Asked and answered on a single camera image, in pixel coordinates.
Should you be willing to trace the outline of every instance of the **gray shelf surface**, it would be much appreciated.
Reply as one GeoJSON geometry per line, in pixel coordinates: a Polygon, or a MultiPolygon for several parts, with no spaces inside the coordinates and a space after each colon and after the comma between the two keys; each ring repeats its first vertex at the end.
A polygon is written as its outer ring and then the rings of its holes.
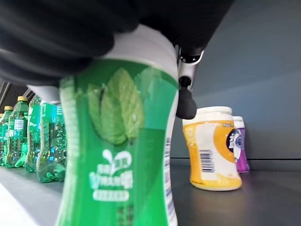
{"type": "MultiPolygon", "coordinates": [[[[172,188],[179,226],[299,226],[301,172],[242,175],[242,188],[231,192],[196,189],[190,169],[172,166],[172,188]]],[[[25,169],[0,168],[0,183],[40,226],[54,226],[63,183],[41,184],[25,169]]]]}

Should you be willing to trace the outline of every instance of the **purple container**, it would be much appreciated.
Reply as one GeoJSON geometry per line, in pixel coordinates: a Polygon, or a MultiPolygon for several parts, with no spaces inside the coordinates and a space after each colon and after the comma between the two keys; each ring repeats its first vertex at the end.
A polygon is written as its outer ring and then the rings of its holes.
{"type": "Polygon", "coordinates": [[[238,134],[235,137],[235,148],[234,148],[234,156],[236,161],[237,171],[239,173],[249,172],[250,167],[248,161],[246,159],[245,152],[245,137],[246,137],[246,129],[243,118],[240,116],[233,116],[234,126],[236,127],[238,134]]]}

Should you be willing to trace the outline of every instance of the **white lid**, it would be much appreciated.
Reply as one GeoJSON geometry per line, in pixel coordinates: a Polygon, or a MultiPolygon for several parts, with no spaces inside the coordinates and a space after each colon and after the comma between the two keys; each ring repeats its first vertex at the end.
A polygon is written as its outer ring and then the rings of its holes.
{"type": "Polygon", "coordinates": [[[116,34],[106,59],[120,59],[151,65],[178,81],[178,66],[172,43],[160,32],[144,25],[131,33],[116,34]]]}
{"type": "Polygon", "coordinates": [[[222,112],[226,114],[232,114],[232,108],[226,106],[214,106],[214,107],[203,107],[197,110],[197,114],[211,113],[211,112],[222,112]]]}
{"type": "Polygon", "coordinates": [[[203,107],[197,110],[196,116],[191,120],[183,119],[183,126],[202,121],[233,121],[232,109],[225,106],[203,107]]]}
{"type": "Polygon", "coordinates": [[[234,121],[244,121],[243,117],[241,117],[241,116],[233,116],[233,120],[234,121]]]}

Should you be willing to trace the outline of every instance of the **robotic arm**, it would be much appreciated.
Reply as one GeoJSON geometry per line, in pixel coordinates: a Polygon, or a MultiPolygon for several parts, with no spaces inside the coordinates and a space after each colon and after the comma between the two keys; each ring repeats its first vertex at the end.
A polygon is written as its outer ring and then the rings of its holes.
{"type": "Polygon", "coordinates": [[[179,102],[176,116],[181,119],[193,119],[196,115],[197,105],[191,92],[203,53],[203,48],[182,48],[179,51],[179,102]]]}

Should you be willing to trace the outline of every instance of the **orange label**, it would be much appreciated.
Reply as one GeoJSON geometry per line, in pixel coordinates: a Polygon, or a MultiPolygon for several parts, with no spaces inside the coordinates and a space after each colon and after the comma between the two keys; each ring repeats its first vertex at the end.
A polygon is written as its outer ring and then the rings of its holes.
{"type": "Polygon", "coordinates": [[[237,173],[233,121],[207,121],[183,127],[190,153],[193,185],[209,190],[230,190],[241,186],[237,173]]]}

